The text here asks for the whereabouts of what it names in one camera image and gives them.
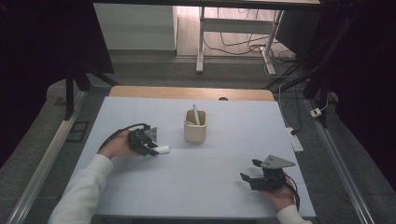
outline white sleeve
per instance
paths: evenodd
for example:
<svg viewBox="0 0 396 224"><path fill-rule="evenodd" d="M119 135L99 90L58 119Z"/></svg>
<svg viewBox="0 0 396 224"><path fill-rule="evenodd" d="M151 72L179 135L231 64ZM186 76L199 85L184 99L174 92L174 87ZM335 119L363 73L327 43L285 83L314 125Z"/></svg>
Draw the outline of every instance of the white sleeve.
<svg viewBox="0 0 396 224"><path fill-rule="evenodd" d="M111 160L93 156L90 164L70 180L62 199L49 218L49 223L91 223L93 212L106 187L106 177L113 169Z"/></svg>
<svg viewBox="0 0 396 224"><path fill-rule="evenodd" d="M281 224L312 224L311 221L305 221L297 211L297 206L289 205L280 210L277 214L277 219Z"/></svg>

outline beige cup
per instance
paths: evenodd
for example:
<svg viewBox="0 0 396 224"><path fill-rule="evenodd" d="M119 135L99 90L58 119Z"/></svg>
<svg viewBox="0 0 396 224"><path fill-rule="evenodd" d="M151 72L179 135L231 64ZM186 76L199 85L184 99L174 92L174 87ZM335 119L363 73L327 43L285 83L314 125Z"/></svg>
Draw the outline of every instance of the beige cup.
<svg viewBox="0 0 396 224"><path fill-rule="evenodd" d="M205 141L207 114L204 110L197 110L200 125L195 124L194 110L188 110L184 118L184 139L188 142L202 143Z"/></svg>

